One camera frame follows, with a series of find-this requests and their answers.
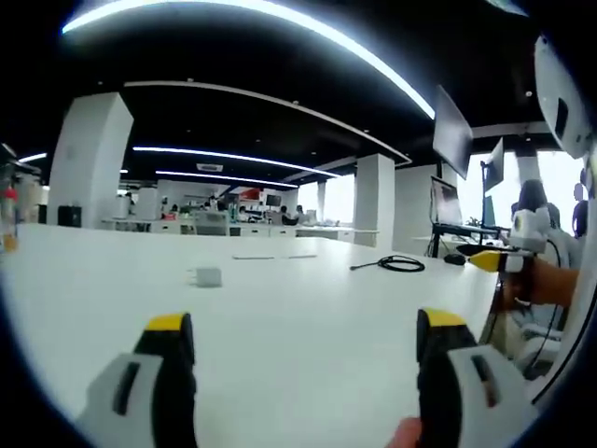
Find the person's left hand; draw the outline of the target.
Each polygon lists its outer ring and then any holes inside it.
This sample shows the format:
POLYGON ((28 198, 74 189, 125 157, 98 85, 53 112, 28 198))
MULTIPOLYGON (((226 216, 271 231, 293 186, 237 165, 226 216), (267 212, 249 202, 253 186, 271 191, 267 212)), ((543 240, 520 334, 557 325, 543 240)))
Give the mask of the person's left hand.
POLYGON ((422 434, 422 421, 419 417, 403 418, 385 448, 417 448, 422 434))

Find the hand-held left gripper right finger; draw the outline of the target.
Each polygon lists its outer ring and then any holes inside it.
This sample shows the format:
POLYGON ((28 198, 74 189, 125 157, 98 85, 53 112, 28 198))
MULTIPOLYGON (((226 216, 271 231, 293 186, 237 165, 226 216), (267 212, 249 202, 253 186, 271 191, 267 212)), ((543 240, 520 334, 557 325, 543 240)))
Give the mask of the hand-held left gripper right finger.
POLYGON ((537 418, 518 369, 458 315, 418 311, 416 359, 420 447, 510 447, 537 418))

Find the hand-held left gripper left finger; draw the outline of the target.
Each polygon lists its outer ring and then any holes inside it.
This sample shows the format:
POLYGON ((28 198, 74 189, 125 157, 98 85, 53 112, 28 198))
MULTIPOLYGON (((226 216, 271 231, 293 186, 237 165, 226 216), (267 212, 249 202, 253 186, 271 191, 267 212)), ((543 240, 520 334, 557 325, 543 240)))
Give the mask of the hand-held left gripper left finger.
POLYGON ((195 447, 194 366, 191 315, 151 319, 90 383, 78 429, 94 447, 195 447))

